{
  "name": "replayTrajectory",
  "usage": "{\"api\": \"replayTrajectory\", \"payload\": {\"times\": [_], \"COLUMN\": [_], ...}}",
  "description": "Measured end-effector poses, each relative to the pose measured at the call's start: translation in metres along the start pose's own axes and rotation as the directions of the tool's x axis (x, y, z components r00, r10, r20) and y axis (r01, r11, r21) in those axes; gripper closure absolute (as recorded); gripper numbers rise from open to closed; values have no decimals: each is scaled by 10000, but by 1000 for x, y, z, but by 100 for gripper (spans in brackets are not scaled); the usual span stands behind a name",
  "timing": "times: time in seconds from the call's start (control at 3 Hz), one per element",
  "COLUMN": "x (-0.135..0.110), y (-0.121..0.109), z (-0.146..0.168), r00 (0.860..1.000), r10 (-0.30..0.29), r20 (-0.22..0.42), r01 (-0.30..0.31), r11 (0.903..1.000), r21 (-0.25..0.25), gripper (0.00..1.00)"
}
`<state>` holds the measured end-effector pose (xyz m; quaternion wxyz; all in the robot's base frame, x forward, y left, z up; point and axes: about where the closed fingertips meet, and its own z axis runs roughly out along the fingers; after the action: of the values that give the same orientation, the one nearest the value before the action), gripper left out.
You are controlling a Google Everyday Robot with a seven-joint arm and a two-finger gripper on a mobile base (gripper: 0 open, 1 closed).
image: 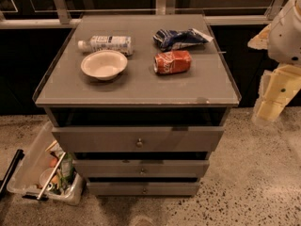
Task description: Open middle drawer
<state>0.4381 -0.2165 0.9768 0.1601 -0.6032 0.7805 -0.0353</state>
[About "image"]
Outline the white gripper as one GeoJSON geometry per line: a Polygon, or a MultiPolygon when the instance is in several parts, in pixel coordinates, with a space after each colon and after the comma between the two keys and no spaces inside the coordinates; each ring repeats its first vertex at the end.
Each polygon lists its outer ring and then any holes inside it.
{"type": "MultiPolygon", "coordinates": [[[[271,25],[267,25],[247,46],[256,50],[266,50],[271,25]]],[[[262,98],[258,98],[251,120],[259,126],[267,126],[276,121],[284,107],[301,89],[301,67],[280,63],[272,72],[263,76],[262,98]]]]}

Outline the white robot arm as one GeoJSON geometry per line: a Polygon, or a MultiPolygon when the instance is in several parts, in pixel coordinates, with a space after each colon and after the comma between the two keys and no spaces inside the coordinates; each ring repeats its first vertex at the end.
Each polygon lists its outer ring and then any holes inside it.
{"type": "Polygon", "coordinates": [[[274,122],[301,89],[301,0],[289,0],[272,23],[252,38],[249,48],[268,52],[278,63],[261,76],[259,98],[252,120],[265,126],[274,122]]]}

